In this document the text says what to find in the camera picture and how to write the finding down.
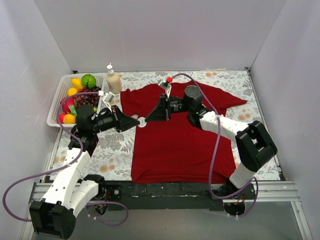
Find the red t-shirt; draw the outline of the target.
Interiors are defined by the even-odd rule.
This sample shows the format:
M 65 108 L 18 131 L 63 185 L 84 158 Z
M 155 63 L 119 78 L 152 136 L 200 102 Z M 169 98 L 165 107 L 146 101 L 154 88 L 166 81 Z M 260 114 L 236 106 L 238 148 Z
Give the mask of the red t-shirt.
M 225 116 L 228 108 L 247 103 L 220 88 L 201 83 L 199 86 L 220 115 Z M 157 84 L 122 91 L 122 112 L 147 117 L 162 93 Z M 167 122 L 149 122 L 143 128 L 136 128 L 131 166 L 133 183 L 208 183 L 217 134 L 193 127 L 186 116 L 184 112 L 174 113 Z M 227 138 L 220 138 L 212 183 L 225 183 L 236 169 L 231 145 Z

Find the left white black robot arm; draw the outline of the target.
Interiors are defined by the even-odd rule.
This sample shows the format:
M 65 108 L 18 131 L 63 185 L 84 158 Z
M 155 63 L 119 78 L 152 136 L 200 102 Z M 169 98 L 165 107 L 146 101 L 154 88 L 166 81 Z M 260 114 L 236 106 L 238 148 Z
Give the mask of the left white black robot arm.
M 81 173 L 90 161 L 99 138 L 98 134 L 110 129 L 121 133 L 139 125 L 139 121 L 124 114 L 116 105 L 96 113 L 91 105 L 77 109 L 76 125 L 71 130 L 70 143 L 62 170 L 43 195 L 29 208 L 34 232 L 39 235 L 67 240 L 73 233 L 76 219 L 91 199 L 106 196 L 104 178 L 85 177 L 76 187 Z

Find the round patterned brooch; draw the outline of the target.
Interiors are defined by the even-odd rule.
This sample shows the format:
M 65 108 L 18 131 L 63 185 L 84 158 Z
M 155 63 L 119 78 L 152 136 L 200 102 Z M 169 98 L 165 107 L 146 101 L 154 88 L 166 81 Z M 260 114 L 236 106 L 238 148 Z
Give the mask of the round patterned brooch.
M 139 121 L 138 127 L 144 128 L 147 125 L 145 117 L 139 117 L 137 120 Z

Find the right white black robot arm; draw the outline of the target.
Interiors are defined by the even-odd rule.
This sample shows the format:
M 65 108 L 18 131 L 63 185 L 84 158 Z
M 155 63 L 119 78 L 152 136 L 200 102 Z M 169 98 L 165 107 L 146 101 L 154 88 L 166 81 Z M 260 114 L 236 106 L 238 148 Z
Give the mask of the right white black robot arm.
M 169 121 L 172 114 L 186 112 L 186 118 L 193 127 L 215 133 L 218 139 L 225 138 L 235 143 L 240 164 L 226 183 L 211 190 L 210 194 L 219 200 L 237 199 L 243 195 L 261 167 L 278 153 L 278 149 L 262 122 L 232 120 L 219 115 L 214 107 L 205 107 L 203 100 L 205 95 L 197 85 L 187 86 L 183 98 L 173 97 L 168 93 L 161 94 L 155 108 L 140 122 Z

